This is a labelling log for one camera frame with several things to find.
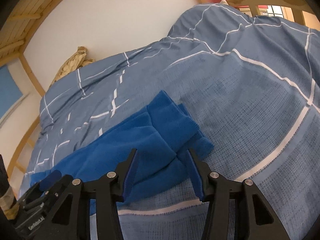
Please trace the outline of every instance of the silver screw head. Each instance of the silver screw head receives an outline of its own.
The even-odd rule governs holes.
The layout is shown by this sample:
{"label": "silver screw head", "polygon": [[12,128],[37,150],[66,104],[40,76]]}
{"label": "silver screw head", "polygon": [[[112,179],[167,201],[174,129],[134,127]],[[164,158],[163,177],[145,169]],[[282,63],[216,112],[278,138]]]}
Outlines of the silver screw head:
{"label": "silver screw head", "polygon": [[211,178],[214,178],[214,179],[217,179],[217,178],[219,178],[219,173],[217,173],[217,172],[215,172],[215,171],[214,171],[214,172],[211,172],[211,173],[210,173],[210,177],[211,177]]}
{"label": "silver screw head", "polygon": [[117,174],[114,171],[110,171],[107,173],[108,178],[114,178]]}
{"label": "silver screw head", "polygon": [[244,181],[245,184],[247,184],[248,186],[252,186],[253,185],[253,181],[251,179],[246,179]]}
{"label": "silver screw head", "polygon": [[74,179],[74,180],[72,181],[72,184],[73,184],[73,185],[79,185],[80,182],[81,182],[80,179]]}

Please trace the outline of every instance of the blue microfiber cloth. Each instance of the blue microfiber cloth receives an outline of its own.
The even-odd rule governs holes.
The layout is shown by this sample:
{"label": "blue microfiber cloth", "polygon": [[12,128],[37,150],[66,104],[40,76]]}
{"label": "blue microfiber cloth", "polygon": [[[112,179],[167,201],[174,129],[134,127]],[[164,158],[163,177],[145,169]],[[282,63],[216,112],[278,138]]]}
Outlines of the blue microfiber cloth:
{"label": "blue microfiber cloth", "polygon": [[[54,170],[70,174],[84,182],[99,179],[127,159],[132,148],[139,153],[134,185],[125,203],[151,197],[188,177],[180,161],[189,148],[200,159],[213,144],[202,134],[186,108],[177,106],[166,92],[159,94],[144,108],[102,134],[98,139],[62,159],[51,170],[31,176],[31,185]],[[92,204],[91,213],[95,213]]]}

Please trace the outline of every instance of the wooden bed frame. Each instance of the wooden bed frame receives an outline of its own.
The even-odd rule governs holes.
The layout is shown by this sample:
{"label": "wooden bed frame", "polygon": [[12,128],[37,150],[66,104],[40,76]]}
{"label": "wooden bed frame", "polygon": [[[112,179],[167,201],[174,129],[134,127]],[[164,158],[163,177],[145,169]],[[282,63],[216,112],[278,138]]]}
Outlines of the wooden bed frame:
{"label": "wooden bed frame", "polygon": [[[13,48],[11,54],[10,53],[8,54],[8,52],[7,52],[7,55],[5,56],[5,58],[0,58],[0,65],[1,65],[1,64],[5,64],[6,62],[8,62],[14,58],[19,57],[27,75],[29,76],[31,82],[36,87],[37,91],[39,92],[39,94],[41,96],[43,96],[45,92],[44,92],[43,88],[40,86],[37,79],[35,78],[34,74],[32,73],[32,71],[28,65],[28,62],[26,61],[25,57],[23,56],[23,52],[24,52],[26,46],[28,45],[30,39],[32,38],[33,34],[36,32],[36,30],[41,25],[41,23],[44,21],[44,19],[49,15],[49,13],[62,0],[51,0],[51,2],[49,2],[49,3],[47,2],[46,4],[45,4],[45,1],[46,0],[44,0],[45,7],[42,8],[42,13],[40,13],[39,15],[37,15],[37,14],[21,15],[21,17],[23,19],[28,18],[28,19],[34,19],[34,20],[32,23],[30,23],[30,22],[28,23],[29,27],[28,27],[28,25],[26,26],[26,29],[27,29],[27,27],[29,29],[25,35],[25,38],[22,40],[23,42],[21,42],[21,41],[20,41],[20,43],[16,42],[14,44],[15,47],[13,47],[13,45],[12,46],[8,45],[9,46],[8,51],[11,51]],[[199,3],[206,3],[208,1],[198,0],[198,2]],[[227,2],[230,6],[233,6],[235,8],[239,7],[239,6],[249,6],[253,17],[260,15],[260,10],[258,8],[258,5],[275,5],[275,6],[289,7],[292,10],[294,21],[296,23],[301,24],[301,25],[305,25],[303,11],[314,14],[314,12],[310,8],[310,6],[305,2],[305,0],[227,0]],[[16,21],[16,20],[19,20],[20,18],[19,18],[19,16],[11,16],[11,19],[9,17],[7,19],[7,21]],[[30,126],[30,128],[28,129],[28,131],[23,136],[19,145],[17,146],[17,148],[12,156],[12,159],[9,163],[9,166],[7,168],[9,180],[12,175],[14,167],[17,167],[20,171],[25,173],[26,167],[23,167],[20,163],[17,162],[17,160],[19,158],[21,151],[23,150],[23,148],[25,147],[26,144],[30,145],[31,147],[34,147],[35,142],[30,140],[30,136],[31,136],[32,132],[35,130],[35,128],[38,126],[39,122],[40,122],[40,118],[37,117],[36,120],[34,120],[32,125]]]}

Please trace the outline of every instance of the blue window blind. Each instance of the blue window blind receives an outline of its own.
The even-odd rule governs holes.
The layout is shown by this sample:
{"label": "blue window blind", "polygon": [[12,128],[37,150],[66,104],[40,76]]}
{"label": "blue window blind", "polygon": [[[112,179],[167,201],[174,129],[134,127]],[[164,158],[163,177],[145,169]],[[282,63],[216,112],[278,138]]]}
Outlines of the blue window blind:
{"label": "blue window blind", "polygon": [[0,67],[0,119],[22,97],[6,65]]}

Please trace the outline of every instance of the blue bedsheet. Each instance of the blue bedsheet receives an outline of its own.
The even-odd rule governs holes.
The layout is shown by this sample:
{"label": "blue bedsheet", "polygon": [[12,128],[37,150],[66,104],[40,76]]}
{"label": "blue bedsheet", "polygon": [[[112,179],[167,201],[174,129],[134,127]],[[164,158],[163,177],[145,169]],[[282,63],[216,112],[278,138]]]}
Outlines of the blue bedsheet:
{"label": "blue bedsheet", "polygon": [[[302,239],[320,214],[319,37],[278,17],[194,6],[167,37],[74,71],[48,90],[21,191],[32,173],[52,168],[165,90],[214,142],[205,159],[212,170],[252,178],[290,238]],[[194,240],[206,209],[186,180],[119,215],[125,239]]]}

